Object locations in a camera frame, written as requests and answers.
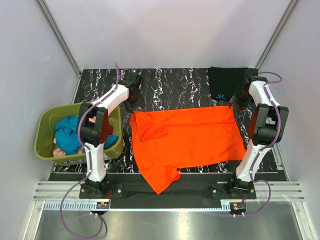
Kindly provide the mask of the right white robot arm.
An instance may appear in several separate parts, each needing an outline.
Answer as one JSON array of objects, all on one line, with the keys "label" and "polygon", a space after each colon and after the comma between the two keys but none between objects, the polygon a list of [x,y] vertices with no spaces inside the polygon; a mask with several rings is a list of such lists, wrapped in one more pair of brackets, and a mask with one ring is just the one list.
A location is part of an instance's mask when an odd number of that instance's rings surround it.
[{"label": "right white robot arm", "polygon": [[251,101],[256,106],[247,130],[247,150],[226,185],[227,194],[235,199],[251,192],[261,161],[280,142],[285,130],[289,109],[275,100],[269,88],[271,83],[259,76],[256,68],[249,68],[229,101],[229,106],[236,106],[238,110],[245,110]]}]

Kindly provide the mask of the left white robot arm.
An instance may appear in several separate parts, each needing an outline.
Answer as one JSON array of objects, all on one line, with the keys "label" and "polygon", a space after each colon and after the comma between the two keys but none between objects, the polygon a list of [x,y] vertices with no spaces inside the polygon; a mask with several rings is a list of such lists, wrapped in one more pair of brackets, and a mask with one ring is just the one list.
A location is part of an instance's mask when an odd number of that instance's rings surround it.
[{"label": "left white robot arm", "polygon": [[85,150],[87,164],[86,177],[80,182],[85,191],[90,191],[97,198],[103,198],[110,192],[104,168],[104,144],[109,136],[109,115],[120,104],[124,104],[129,113],[144,107],[142,84],[142,76],[130,72],[124,80],[117,78],[115,85],[99,99],[80,105],[76,130],[78,141]]}]

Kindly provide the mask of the orange t shirt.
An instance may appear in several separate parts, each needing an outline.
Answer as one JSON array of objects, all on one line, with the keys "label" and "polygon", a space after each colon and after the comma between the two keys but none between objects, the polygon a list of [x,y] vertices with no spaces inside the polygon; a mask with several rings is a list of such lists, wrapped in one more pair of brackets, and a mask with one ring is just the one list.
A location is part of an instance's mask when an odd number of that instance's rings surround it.
[{"label": "orange t shirt", "polygon": [[228,106],[135,111],[129,123],[139,172],[158,195],[180,169],[242,160],[246,152]]}]

